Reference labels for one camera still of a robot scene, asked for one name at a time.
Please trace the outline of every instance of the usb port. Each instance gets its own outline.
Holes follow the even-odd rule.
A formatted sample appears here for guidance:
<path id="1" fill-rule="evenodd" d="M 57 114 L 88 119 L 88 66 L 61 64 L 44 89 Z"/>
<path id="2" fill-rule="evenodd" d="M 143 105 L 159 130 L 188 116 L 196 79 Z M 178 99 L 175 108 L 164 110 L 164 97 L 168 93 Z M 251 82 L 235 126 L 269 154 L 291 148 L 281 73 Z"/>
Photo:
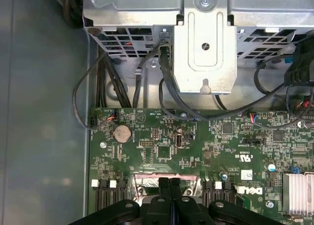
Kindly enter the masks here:
<path id="1" fill-rule="evenodd" d="M 176 135 L 176 146 L 177 147 L 182 146 L 182 135 L 181 134 Z"/>

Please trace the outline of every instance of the blue wire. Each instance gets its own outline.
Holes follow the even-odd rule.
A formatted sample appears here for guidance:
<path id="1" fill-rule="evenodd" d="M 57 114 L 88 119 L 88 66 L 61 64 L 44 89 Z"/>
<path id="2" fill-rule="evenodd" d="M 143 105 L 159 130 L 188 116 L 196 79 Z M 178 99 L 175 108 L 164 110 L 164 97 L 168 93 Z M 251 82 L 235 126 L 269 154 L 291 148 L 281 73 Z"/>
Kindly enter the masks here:
<path id="1" fill-rule="evenodd" d="M 255 117 L 254 117 L 254 123 L 256 122 L 257 117 L 258 117 L 258 115 L 255 115 Z"/>

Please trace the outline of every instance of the heatsink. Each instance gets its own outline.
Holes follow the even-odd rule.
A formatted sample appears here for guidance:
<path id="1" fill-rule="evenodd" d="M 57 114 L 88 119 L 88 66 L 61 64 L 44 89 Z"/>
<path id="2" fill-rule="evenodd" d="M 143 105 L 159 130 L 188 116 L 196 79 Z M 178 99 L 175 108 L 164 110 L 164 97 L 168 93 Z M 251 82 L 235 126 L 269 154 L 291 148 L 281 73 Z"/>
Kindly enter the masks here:
<path id="1" fill-rule="evenodd" d="M 314 174 L 283 175 L 283 211 L 291 215 L 314 214 Z"/>

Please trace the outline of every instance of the motherboard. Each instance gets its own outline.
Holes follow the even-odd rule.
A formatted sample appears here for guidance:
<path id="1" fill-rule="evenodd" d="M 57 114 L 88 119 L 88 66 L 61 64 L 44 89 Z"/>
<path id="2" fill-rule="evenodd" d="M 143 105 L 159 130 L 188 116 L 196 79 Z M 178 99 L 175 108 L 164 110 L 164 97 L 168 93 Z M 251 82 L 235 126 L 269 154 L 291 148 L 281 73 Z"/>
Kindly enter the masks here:
<path id="1" fill-rule="evenodd" d="M 314 130 L 268 130 L 249 115 L 206 122 L 159 109 L 93 109 L 92 124 L 110 121 L 91 132 L 89 214 L 127 198 L 141 204 L 158 193 L 159 177 L 177 177 L 182 193 L 205 206 L 223 199 L 287 225 L 314 225 Z M 263 125 L 290 122 L 287 112 L 255 115 Z"/>

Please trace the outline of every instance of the green circuit board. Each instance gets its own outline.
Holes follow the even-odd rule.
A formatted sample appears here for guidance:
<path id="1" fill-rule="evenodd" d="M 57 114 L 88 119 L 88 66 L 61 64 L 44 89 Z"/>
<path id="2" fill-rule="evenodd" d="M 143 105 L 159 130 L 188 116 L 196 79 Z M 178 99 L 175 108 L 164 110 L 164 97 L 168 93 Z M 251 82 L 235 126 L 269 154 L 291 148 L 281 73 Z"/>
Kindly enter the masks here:
<path id="1" fill-rule="evenodd" d="M 120 198 L 141 201 L 157 193 L 159 176 L 170 175 L 181 178 L 185 195 L 204 204 L 206 181 L 214 191 L 206 200 L 222 198 L 221 186 L 223 190 L 231 184 L 226 198 L 240 206 L 285 224 L 314 225 L 311 215 L 289 214 L 283 205 L 288 186 L 283 175 L 292 169 L 300 175 L 314 171 L 313 129 L 293 125 L 266 130 L 253 125 L 246 113 L 211 122 L 180 121 L 159 109 L 94 109 L 94 124 L 113 112 L 115 120 L 91 132 L 89 213 Z M 259 112 L 258 122 L 280 125 L 290 122 L 290 116 Z M 113 183 L 111 191 L 101 192 L 106 201 L 97 196 L 97 180 Z M 127 181 L 123 193 L 113 192 L 114 183 L 122 180 Z"/>

